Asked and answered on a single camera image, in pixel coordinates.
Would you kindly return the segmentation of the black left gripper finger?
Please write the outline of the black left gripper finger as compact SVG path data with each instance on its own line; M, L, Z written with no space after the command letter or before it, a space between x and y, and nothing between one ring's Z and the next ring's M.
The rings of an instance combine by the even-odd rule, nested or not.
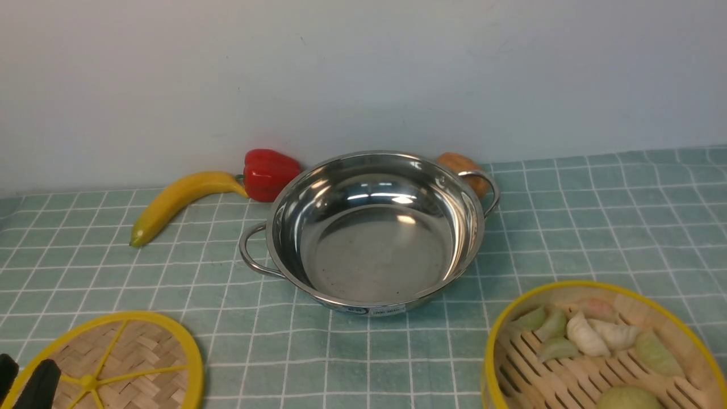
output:
M19 370L18 363L10 355L0 355L0 402L7 398Z
M13 408L52 408L61 370L51 359L42 360L31 373Z

